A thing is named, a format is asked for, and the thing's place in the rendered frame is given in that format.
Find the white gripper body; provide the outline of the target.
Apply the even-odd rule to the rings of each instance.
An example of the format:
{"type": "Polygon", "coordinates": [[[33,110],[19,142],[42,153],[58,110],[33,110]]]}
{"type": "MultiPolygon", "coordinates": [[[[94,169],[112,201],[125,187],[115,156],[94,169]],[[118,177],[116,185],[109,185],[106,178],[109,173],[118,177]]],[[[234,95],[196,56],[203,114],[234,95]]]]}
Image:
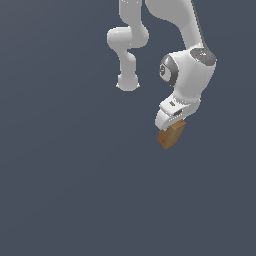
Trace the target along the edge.
{"type": "Polygon", "coordinates": [[[173,95],[163,100],[159,105],[159,111],[155,118],[155,125],[166,131],[170,125],[175,124],[181,119],[194,114],[200,106],[201,100],[193,103],[180,101],[173,95]]]}

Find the brown wooden block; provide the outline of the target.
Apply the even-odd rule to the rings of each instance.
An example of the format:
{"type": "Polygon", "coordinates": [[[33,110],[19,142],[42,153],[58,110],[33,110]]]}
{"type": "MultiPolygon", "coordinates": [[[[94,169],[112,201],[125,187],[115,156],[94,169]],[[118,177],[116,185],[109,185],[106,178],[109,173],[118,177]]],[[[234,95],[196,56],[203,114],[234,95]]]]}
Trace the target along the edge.
{"type": "Polygon", "coordinates": [[[168,149],[173,146],[182,131],[184,130],[186,122],[181,119],[178,122],[170,125],[166,131],[160,130],[157,141],[163,146],[164,149],[168,149]]]}

